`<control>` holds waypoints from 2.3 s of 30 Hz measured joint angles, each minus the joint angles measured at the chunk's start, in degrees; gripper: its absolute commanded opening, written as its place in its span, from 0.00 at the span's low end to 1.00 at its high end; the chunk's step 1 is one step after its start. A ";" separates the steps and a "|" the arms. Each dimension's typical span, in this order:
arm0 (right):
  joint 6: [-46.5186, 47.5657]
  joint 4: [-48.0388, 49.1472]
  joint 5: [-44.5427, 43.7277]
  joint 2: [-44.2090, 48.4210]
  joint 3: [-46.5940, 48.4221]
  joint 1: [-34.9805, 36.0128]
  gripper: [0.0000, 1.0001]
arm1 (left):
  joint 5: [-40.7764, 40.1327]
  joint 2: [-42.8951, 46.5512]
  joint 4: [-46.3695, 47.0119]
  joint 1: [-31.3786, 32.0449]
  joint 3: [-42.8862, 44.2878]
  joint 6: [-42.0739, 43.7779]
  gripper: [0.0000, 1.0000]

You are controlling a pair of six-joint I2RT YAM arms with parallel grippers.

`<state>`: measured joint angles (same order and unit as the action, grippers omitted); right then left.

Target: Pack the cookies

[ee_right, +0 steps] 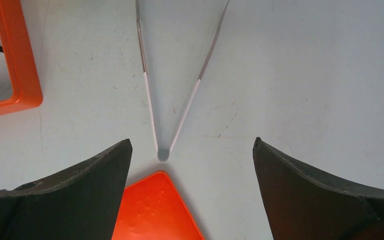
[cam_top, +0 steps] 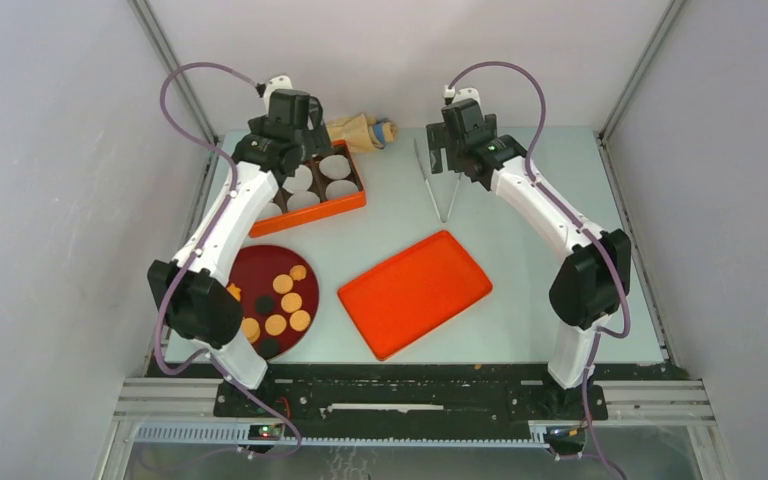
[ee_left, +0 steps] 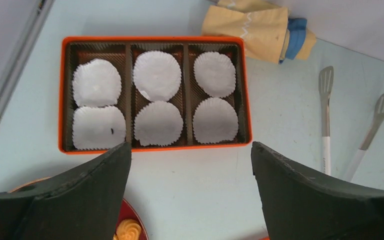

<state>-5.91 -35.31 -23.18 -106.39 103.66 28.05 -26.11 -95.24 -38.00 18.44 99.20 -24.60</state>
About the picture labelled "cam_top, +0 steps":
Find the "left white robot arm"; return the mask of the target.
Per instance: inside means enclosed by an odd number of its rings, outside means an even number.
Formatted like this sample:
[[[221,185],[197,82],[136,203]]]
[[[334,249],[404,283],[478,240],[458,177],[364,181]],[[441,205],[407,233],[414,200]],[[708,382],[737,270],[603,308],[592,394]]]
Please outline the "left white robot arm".
[[[244,312],[227,289],[230,273],[258,216],[285,181],[332,149],[317,97],[277,89],[265,102],[266,114],[250,120],[248,134],[228,155],[221,194],[193,237],[172,260],[156,260],[148,271],[156,327],[169,327],[195,345],[240,387],[238,404],[257,417],[272,411],[276,390],[263,381],[266,360],[241,331]]]

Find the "dark red round plate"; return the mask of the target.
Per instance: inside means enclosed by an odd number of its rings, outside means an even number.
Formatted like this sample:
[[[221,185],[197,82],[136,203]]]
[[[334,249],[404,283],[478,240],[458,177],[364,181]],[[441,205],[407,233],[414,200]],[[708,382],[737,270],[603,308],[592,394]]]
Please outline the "dark red round plate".
[[[319,308],[319,284],[309,262],[275,245],[242,248],[226,290],[241,305],[241,331],[267,361],[285,354],[306,335]],[[263,295],[275,300],[269,316],[255,311],[255,300]]]

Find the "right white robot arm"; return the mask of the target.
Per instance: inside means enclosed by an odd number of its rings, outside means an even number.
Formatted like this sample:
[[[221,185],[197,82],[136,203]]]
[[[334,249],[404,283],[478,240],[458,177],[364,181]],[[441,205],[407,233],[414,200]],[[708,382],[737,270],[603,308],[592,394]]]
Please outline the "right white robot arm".
[[[543,388],[541,402],[551,416],[566,418],[582,403],[578,386],[592,374],[610,317],[623,315],[617,337],[630,332],[630,238],[575,209],[537,170],[528,149],[499,134],[495,115],[483,113],[477,96],[457,94],[441,114],[441,122],[426,127],[432,172],[454,171],[508,203],[560,261],[549,290],[561,322],[547,366],[554,383]]]

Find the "metal serving tongs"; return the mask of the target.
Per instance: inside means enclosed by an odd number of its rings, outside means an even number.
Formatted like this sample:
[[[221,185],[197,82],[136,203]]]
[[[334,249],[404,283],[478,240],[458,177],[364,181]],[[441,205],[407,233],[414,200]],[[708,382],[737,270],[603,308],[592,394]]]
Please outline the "metal serving tongs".
[[[462,177],[459,174],[443,170],[432,172],[432,157],[427,145],[419,137],[413,140],[413,148],[432,209],[441,225],[452,221],[454,205]]]

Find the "orange box lid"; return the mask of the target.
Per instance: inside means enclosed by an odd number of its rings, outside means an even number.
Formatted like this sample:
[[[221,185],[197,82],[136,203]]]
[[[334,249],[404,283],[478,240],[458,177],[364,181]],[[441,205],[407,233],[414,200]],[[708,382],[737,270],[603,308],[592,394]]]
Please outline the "orange box lid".
[[[440,230],[341,286],[337,296],[373,356],[384,361],[492,290],[482,267]]]

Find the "orange compartment cookie box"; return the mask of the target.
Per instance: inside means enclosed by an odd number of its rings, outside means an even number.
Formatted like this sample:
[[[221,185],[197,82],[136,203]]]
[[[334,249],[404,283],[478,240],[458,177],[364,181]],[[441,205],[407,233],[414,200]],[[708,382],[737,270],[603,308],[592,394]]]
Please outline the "orange compartment cookie box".
[[[366,190],[356,163],[343,140],[333,142],[334,153],[318,156],[304,167],[309,178],[304,191],[290,191],[287,186],[260,212],[252,227],[251,238],[263,237],[315,221],[358,210],[367,205]]]

